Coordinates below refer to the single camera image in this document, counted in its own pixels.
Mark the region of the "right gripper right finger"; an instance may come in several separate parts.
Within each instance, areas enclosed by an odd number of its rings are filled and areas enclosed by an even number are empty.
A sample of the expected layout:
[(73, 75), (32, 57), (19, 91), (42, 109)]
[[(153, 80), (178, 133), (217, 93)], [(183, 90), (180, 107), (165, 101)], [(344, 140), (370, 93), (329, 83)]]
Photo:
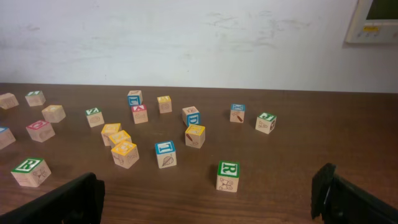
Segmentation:
[(335, 174), (325, 164), (312, 178), (311, 217), (324, 223), (397, 224), (397, 209)]

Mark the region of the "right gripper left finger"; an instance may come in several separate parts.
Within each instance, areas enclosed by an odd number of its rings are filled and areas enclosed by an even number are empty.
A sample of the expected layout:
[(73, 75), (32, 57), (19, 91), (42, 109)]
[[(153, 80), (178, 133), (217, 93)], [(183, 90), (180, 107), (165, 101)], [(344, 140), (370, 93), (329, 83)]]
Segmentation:
[(100, 223), (105, 184), (92, 172), (1, 215), (1, 223)]

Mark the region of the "yellow C block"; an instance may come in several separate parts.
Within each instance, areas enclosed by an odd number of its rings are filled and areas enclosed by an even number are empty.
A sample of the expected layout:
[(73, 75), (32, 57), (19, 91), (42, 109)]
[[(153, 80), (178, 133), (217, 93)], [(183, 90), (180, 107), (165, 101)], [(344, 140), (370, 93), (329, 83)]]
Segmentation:
[(62, 105), (50, 105), (42, 110), (44, 120), (49, 123), (59, 123), (66, 117)]

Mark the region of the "red A block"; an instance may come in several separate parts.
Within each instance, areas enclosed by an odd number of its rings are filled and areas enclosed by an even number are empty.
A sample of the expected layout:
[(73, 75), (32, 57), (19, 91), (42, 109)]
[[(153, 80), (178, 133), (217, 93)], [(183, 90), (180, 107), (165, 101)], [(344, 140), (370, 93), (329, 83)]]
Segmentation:
[(135, 124), (148, 122), (146, 105), (131, 106), (132, 116)]

